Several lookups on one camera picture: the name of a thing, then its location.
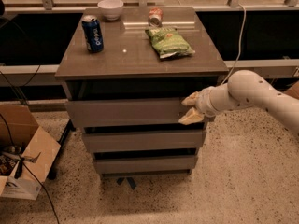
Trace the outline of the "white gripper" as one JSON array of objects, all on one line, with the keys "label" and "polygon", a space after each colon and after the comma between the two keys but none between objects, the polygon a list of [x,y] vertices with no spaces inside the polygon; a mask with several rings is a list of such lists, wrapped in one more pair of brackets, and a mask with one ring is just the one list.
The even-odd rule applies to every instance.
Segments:
[{"label": "white gripper", "polygon": [[219,112],[211,102],[213,91],[213,87],[208,87],[186,97],[181,103],[185,106],[195,105],[196,108],[192,107],[178,122],[183,125],[190,125],[203,121],[204,115],[209,118],[217,116]]}]

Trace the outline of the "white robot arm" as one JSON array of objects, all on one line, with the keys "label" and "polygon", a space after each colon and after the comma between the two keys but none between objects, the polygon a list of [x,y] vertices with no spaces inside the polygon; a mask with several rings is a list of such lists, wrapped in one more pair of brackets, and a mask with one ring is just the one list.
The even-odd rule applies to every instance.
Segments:
[{"label": "white robot arm", "polygon": [[250,70],[234,72],[228,82],[196,91],[182,101],[191,109],[178,121],[189,125],[223,111],[256,106],[299,135],[299,100],[274,89],[260,75]]}]

